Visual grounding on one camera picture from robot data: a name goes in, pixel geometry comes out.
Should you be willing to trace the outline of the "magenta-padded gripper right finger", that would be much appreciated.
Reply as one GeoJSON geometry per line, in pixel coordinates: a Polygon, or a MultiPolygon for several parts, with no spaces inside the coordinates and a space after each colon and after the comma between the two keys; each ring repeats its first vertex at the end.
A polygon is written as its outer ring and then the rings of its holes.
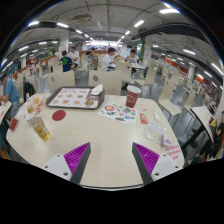
{"type": "Polygon", "coordinates": [[[182,169],[169,155],[159,155],[137,143],[133,144],[132,153],[144,185],[150,184],[182,169]]]}

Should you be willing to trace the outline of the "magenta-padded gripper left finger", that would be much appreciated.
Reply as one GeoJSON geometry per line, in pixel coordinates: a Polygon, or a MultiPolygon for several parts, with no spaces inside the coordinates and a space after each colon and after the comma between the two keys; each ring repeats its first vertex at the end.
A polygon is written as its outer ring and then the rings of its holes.
{"type": "Polygon", "coordinates": [[[66,154],[56,154],[43,169],[79,185],[90,153],[90,143],[85,143],[66,154]]]}

